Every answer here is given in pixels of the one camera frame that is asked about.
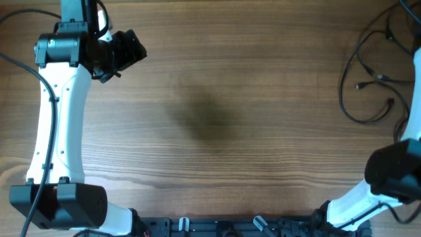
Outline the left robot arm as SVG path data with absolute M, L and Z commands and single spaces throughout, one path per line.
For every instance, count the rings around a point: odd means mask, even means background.
M 101 1 L 62 1 L 51 33 L 34 47 L 41 83 L 34 156 L 23 185 L 12 186 L 11 205 L 45 230 L 74 230 L 77 236 L 151 235 L 134 209 L 112 204 L 105 189 L 86 184 L 82 164 L 84 108 L 91 83 L 107 82 L 144 59 L 132 30 L 110 32 Z

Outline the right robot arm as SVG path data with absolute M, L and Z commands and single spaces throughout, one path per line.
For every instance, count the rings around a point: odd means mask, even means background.
M 409 224 L 394 208 L 420 200 L 420 50 L 414 53 L 415 85 L 409 120 L 400 142 L 370 156 L 364 179 L 344 196 L 327 201 L 314 211 L 309 236 L 362 236 L 362 226 L 386 209 L 398 223 Z

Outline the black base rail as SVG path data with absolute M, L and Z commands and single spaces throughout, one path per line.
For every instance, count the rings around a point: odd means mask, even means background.
M 179 219 L 142 218 L 130 236 L 140 237 L 372 237 L 369 221 L 355 231 L 345 231 L 327 224 L 313 224 L 309 216 L 253 219 Z

